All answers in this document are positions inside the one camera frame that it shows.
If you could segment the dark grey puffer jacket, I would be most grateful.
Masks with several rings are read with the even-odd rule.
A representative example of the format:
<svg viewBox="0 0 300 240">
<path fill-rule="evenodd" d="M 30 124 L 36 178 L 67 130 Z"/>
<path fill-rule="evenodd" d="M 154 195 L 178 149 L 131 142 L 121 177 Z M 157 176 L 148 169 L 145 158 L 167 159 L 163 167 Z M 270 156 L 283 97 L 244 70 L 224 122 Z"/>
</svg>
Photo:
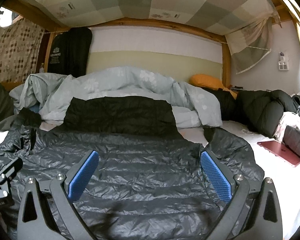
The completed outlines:
<svg viewBox="0 0 300 240">
<path fill-rule="evenodd" d="M 21 197 L 29 178 L 48 180 L 97 151 L 99 165 L 75 207 L 99 239 L 200 239 L 225 203 L 199 164 L 200 144 L 184 139 L 42 131 L 40 116 L 23 109 L 0 144 L 0 170 L 19 157 L 14 204 L 0 210 L 9 239 L 17 238 Z"/>
</svg>

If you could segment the dark green garment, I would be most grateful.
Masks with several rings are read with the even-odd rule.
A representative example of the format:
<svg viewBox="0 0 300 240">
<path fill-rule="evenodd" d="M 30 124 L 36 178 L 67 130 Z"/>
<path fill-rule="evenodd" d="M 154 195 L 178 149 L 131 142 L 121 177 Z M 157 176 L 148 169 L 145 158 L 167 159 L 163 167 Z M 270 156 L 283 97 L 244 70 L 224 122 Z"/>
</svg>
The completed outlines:
<svg viewBox="0 0 300 240">
<path fill-rule="evenodd" d="M 0 131 L 10 130 L 15 117 L 13 101 L 8 91 L 0 83 Z"/>
</svg>

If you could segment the light blue floral duvet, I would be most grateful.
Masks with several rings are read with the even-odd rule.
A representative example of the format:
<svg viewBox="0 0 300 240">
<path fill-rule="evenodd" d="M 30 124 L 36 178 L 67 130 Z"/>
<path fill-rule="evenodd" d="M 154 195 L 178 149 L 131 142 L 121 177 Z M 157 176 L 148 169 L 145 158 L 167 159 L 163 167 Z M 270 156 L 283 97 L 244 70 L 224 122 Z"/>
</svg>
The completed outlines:
<svg viewBox="0 0 300 240">
<path fill-rule="evenodd" d="M 165 100 L 173 108 L 178 128 L 222 126 L 221 107 L 211 93 L 136 67 L 114 67 L 85 76 L 52 73 L 31 74 L 24 84 L 10 91 L 17 110 L 39 104 L 41 118 L 61 125 L 72 98 L 144 96 Z"/>
</svg>

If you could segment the red laptop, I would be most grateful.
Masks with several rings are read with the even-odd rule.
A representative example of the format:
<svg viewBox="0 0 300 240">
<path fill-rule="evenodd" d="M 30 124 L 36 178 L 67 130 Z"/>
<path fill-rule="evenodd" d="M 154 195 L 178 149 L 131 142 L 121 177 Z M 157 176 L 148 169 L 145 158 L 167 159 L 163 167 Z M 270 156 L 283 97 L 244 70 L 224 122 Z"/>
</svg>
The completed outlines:
<svg viewBox="0 0 300 240">
<path fill-rule="evenodd" d="M 300 164 L 300 157 L 290 150 L 283 143 L 276 140 L 261 141 L 257 143 L 259 146 L 265 148 L 277 157 L 289 162 L 292 166 L 296 167 Z"/>
</svg>

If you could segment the brown checkered curtain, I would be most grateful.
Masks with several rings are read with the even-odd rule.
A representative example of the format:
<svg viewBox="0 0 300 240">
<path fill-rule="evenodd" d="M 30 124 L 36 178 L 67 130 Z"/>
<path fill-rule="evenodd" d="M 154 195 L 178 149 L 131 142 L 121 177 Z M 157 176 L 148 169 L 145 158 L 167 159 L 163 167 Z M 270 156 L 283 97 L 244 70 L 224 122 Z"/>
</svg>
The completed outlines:
<svg viewBox="0 0 300 240">
<path fill-rule="evenodd" d="M 22 18 L 0 27 L 0 82 L 24 82 L 37 68 L 45 29 Z"/>
</svg>

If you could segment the black coat on bed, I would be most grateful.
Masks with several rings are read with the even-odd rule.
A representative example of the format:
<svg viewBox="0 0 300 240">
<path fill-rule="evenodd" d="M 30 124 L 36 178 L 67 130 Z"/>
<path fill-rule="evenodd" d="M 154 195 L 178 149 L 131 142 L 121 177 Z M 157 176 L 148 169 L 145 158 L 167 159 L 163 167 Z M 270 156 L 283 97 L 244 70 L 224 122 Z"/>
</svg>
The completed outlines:
<svg viewBox="0 0 300 240">
<path fill-rule="evenodd" d="M 234 97 L 229 91 L 204 88 L 219 101 L 223 121 L 235 121 L 266 137 L 273 137 L 285 112 L 297 113 L 300 95 L 282 90 L 241 90 Z"/>
</svg>

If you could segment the black hanging garment bag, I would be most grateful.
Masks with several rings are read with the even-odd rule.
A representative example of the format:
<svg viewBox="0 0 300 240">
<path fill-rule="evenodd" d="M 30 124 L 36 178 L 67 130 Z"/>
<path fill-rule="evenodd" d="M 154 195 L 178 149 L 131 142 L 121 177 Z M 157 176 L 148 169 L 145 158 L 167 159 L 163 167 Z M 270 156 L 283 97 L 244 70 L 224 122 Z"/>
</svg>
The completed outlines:
<svg viewBox="0 0 300 240">
<path fill-rule="evenodd" d="M 93 33 L 87 27 L 71 28 L 58 34 L 51 45 L 47 71 L 75 78 L 84 76 L 92 39 Z"/>
</svg>

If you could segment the orange pillow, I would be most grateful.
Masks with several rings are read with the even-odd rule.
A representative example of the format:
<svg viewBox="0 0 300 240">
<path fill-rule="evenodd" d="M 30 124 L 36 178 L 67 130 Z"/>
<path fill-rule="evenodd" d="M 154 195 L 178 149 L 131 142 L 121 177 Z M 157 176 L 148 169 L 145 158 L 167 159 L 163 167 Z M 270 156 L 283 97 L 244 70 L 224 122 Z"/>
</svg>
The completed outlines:
<svg viewBox="0 0 300 240">
<path fill-rule="evenodd" d="M 229 92 L 234 99 L 237 98 L 237 93 L 225 87 L 222 81 L 216 77 L 205 75 L 205 74 L 195 74 L 190 77 L 189 83 L 196 87 L 208 88 L 212 90 L 219 90 Z"/>
</svg>

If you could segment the checkered canopy sheet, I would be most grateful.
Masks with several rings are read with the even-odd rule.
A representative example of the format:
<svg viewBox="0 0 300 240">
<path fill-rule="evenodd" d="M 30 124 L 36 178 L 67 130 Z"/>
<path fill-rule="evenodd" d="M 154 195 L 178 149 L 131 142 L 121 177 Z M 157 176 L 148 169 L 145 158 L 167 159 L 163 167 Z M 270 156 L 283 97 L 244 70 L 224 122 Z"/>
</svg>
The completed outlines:
<svg viewBox="0 0 300 240">
<path fill-rule="evenodd" d="M 231 64 L 240 74 L 271 52 L 273 22 L 279 15 L 271 0 L 21 0 L 53 21 L 82 27 L 120 18 L 181 23 L 225 37 Z"/>
</svg>

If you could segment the white wall socket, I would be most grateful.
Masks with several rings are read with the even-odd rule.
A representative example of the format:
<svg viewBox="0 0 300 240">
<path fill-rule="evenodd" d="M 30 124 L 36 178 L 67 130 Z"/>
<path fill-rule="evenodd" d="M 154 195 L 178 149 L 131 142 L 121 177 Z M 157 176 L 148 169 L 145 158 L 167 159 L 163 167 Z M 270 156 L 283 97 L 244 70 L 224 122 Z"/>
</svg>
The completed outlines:
<svg viewBox="0 0 300 240">
<path fill-rule="evenodd" d="M 280 71 L 289 71 L 288 61 L 283 52 L 279 53 L 278 68 Z"/>
</svg>

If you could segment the wooden bunk bed frame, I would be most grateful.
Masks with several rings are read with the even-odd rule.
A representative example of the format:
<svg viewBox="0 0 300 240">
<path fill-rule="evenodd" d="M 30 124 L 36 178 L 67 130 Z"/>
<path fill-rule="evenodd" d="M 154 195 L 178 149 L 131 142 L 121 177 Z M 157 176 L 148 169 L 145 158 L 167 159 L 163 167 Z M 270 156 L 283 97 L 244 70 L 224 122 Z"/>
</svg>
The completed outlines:
<svg viewBox="0 0 300 240">
<path fill-rule="evenodd" d="M 300 44 L 300 6 L 296 0 L 271 0 L 279 15 L 279 22 L 281 24 L 285 21 L 293 23 L 297 32 L 298 42 Z M 32 20 L 34 23 L 41 25 L 49 31 L 66 31 L 71 27 L 58 24 L 44 14 L 37 7 L 21 0 L 0 0 L 0 7 L 6 7 L 21 16 Z M 109 22 L 99 23 L 95 25 L 83 27 L 105 27 L 105 26 L 142 26 L 150 28 L 161 28 L 185 32 L 192 35 L 202 36 L 204 38 L 220 42 L 223 46 L 223 82 L 226 85 L 230 84 L 230 73 L 235 71 L 231 64 L 231 54 L 226 39 L 222 35 L 214 34 L 203 29 L 192 27 L 189 25 L 174 23 L 170 21 L 161 21 L 155 19 L 134 19 L 134 18 L 120 18 Z"/>
</svg>

